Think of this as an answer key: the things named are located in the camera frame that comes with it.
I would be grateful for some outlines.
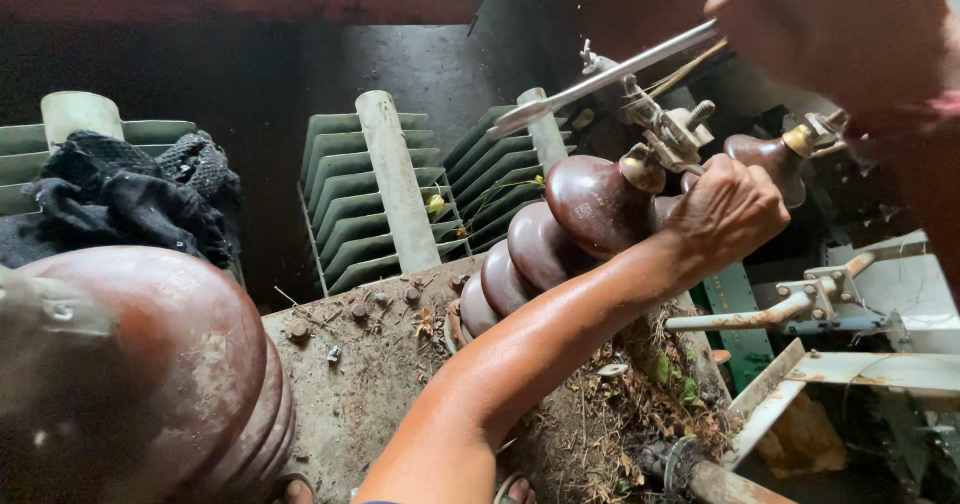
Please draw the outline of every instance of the nut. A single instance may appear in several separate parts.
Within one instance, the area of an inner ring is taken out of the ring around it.
[[[287,322],[285,331],[287,338],[294,341],[304,340],[310,337],[310,326],[307,325],[306,320],[303,318],[294,318]]]
[[[409,304],[414,304],[417,301],[419,301],[420,300],[419,295],[420,295],[420,291],[415,287],[407,287],[407,289],[403,290],[403,297],[404,299],[407,300],[407,303]]]
[[[367,316],[367,306],[362,301],[358,301],[350,306],[350,317],[354,320],[362,320]]]

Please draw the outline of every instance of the black cloth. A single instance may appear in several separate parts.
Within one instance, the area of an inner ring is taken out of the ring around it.
[[[157,160],[126,142],[76,131],[27,188],[40,215],[0,221],[0,261],[17,267],[121,244],[166,247],[226,268],[238,250],[236,233],[228,234],[224,214],[211,203],[239,211],[239,178],[226,163],[203,131]]]

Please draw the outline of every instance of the hand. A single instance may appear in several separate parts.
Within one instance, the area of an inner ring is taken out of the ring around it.
[[[677,235],[686,253],[699,255],[701,273],[743,260],[779,234],[790,214],[780,191],[760,166],[744,166],[720,153],[706,174],[680,199],[664,229]]]
[[[853,114],[921,104],[960,75],[944,0],[707,0],[732,48]]]

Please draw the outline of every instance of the toe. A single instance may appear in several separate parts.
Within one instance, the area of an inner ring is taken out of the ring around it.
[[[526,504],[527,494],[530,492],[530,482],[525,478],[520,478],[513,482],[513,485],[510,486],[510,490],[507,491],[507,495],[510,498],[513,498],[520,504]]]
[[[286,504],[310,504],[310,487],[300,480],[294,480],[287,485]]]

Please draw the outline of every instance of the foot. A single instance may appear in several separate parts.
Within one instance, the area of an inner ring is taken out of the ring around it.
[[[513,482],[510,490],[507,491],[507,496],[517,501],[516,504],[537,504],[537,495],[534,489],[530,488],[530,482],[526,478],[520,478]]]
[[[283,502],[274,500],[273,504],[313,504],[310,487],[300,480],[294,480],[287,484],[287,490],[283,493]]]

